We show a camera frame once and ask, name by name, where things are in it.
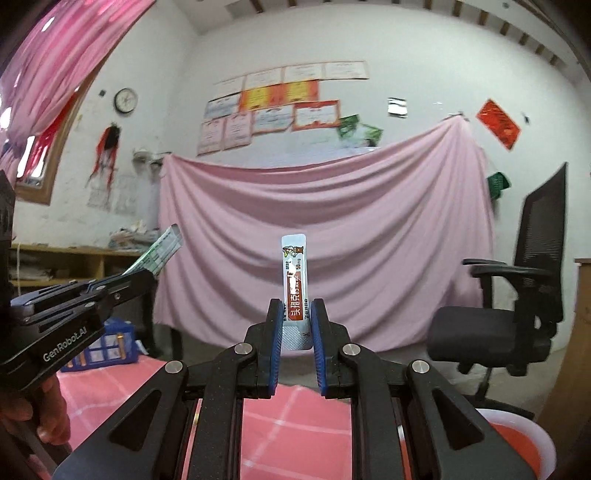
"red label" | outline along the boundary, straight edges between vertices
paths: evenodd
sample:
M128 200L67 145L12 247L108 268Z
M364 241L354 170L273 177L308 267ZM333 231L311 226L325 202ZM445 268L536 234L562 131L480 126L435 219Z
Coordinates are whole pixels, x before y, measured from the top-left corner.
M287 273L287 318L304 319L304 302L301 294L301 273Z

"mesh chair back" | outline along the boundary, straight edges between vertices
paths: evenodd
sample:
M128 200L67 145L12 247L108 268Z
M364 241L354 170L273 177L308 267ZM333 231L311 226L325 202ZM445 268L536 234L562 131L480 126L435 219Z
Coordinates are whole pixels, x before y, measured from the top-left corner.
M556 323L563 320L561 269L564 252L566 218L566 170L564 163L556 174L540 188L530 193L521 211L521 226L514 264L519 267L543 268L552 277L538 287L535 315L541 330L552 338ZM522 280L523 288L533 281Z

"white cable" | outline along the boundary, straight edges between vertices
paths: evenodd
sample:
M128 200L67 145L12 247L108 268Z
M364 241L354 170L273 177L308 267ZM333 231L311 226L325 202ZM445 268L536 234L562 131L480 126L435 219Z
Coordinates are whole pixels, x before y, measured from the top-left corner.
M18 296L21 296L21 243L17 245L17 290Z

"certificate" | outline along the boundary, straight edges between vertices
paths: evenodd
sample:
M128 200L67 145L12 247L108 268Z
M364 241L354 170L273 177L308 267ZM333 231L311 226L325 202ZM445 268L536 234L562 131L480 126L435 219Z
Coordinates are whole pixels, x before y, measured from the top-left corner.
M270 108L282 104L284 97L283 85L272 85L270 87L253 88L242 92L240 98L240 111L257 110L259 108Z
M289 67L285 67L285 70L283 71L283 81L285 83L322 79L324 79L324 73L322 72L321 63L290 65Z
M244 75L236 77L234 79L224 80L223 82L217 82L213 85L214 94L213 98L221 98L233 93L239 93L244 87Z
M297 102L315 102L318 100L318 80L283 84L282 105Z
M201 125L201 140L199 141L197 155L217 152L222 149L224 123L225 119L219 118Z
M250 145L252 141L252 113L241 112L226 118L223 147L233 148Z
M235 93L217 100L212 100L207 103L205 108L205 119L211 120L223 116L238 113L238 106L240 104L240 93Z
M338 100L296 103L294 110L293 130L333 128L340 125L340 103Z
M329 61L324 64L325 80L349 80L369 78L364 61Z
M255 110L252 126L253 134L266 134L269 132L282 132L287 130L294 119L294 106L285 105L275 108Z
M281 83L283 68L263 70L261 72L249 73L246 75L244 82L245 90L252 90L253 88L268 87L269 85L277 85Z

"pink cloth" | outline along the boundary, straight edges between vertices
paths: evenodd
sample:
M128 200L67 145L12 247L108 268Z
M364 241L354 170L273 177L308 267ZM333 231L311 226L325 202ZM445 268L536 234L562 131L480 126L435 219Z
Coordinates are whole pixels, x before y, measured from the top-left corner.
M281 237L304 233L311 299L375 351L419 342L443 305L478 306L462 259L492 255L486 158L460 117L372 153L304 167L165 159L160 225L184 247L154 319L214 345L241 342L282 298Z
M141 356L137 364L59 374L72 420L72 447L163 365ZM350 408L344 402L283 385L270 400L244 402L243 480L348 480L350 453Z
M29 33L0 78L2 111L12 108L12 147L0 158L0 169L13 184L27 138L50 126L75 88L154 1L61 0Z

